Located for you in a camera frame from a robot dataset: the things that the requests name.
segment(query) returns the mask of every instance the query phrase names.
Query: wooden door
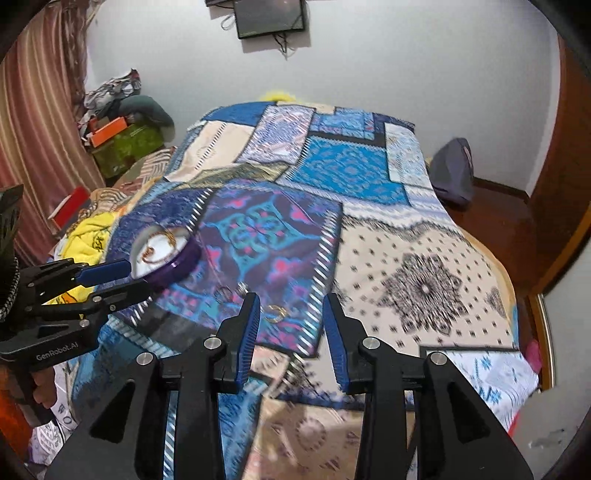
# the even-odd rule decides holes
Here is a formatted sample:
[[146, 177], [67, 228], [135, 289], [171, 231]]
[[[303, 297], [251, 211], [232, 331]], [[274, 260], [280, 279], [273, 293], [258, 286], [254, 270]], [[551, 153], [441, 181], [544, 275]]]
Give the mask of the wooden door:
[[591, 200], [591, 79], [560, 41], [561, 85], [554, 135], [530, 199], [538, 274], [573, 236]]

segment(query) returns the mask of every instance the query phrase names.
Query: curtain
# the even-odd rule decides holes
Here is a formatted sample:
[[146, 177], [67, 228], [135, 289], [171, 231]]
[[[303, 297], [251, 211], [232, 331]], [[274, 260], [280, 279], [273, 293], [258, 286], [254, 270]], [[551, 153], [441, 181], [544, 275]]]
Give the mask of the curtain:
[[88, 0], [47, 5], [0, 65], [0, 183], [23, 183], [18, 255], [43, 263], [57, 239], [47, 217], [78, 186], [105, 186], [82, 147]]

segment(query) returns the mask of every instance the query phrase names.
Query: bracelet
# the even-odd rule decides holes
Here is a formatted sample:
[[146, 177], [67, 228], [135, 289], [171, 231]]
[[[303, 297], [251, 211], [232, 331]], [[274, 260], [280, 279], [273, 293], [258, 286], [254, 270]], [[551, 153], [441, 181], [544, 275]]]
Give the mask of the bracelet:
[[[172, 251], [164, 258], [159, 258], [158, 260], [148, 260], [149, 257], [151, 257], [152, 255], [154, 255], [154, 247], [150, 247], [148, 245], [149, 241], [152, 240], [155, 236], [159, 236], [159, 235], [165, 235], [166, 238], [168, 239], [168, 244], [172, 247]], [[148, 239], [146, 240], [146, 245], [147, 248], [144, 252], [142, 252], [141, 255], [141, 260], [142, 262], [148, 264], [148, 265], [153, 265], [153, 264], [157, 264], [157, 263], [161, 263], [161, 262], [167, 262], [168, 260], [172, 259], [172, 257], [174, 257], [177, 253], [176, 247], [177, 247], [177, 239], [175, 238], [175, 236], [172, 234], [172, 232], [168, 229], [164, 229], [162, 232], [154, 232], [152, 233], [152, 235], [150, 235], [148, 237]]]

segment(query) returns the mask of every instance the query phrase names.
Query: orange box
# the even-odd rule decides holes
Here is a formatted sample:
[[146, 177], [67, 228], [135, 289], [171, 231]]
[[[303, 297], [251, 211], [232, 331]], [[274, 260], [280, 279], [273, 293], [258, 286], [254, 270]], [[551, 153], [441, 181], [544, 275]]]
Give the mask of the orange box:
[[119, 118], [116, 118], [112, 122], [106, 124], [103, 128], [99, 128], [96, 132], [94, 132], [90, 138], [90, 141], [96, 148], [126, 128], [127, 122], [125, 122], [125, 118], [120, 116]]

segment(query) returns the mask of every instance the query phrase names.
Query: bed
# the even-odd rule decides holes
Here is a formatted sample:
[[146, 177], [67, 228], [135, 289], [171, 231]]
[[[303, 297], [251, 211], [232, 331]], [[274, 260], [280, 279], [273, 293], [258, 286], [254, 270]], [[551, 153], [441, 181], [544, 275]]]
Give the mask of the bed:
[[[111, 315], [99, 349], [57, 368], [64, 436], [139, 353], [175, 355], [214, 334], [245, 291], [261, 298], [261, 324], [244, 390], [219, 397], [228, 480], [353, 477], [363, 397], [343, 395], [333, 375], [320, 318], [330, 291], [396, 350], [445, 351], [509, 429], [538, 382], [516, 347], [515, 294], [437, 200], [414, 128], [318, 104], [222, 107], [174, 153], [93, 194], [81, 220], [114, 213], [103, 260], [128, 259], [146, 223], [194, 222], [203, 254], [187, 278]], [[407, 410], [412, 478], [412, 393]], [[171, 396], [165, 478], [175, 411]], [[52, 429], [34, 432], [34, 462], [48, 464], [63, 443]]]

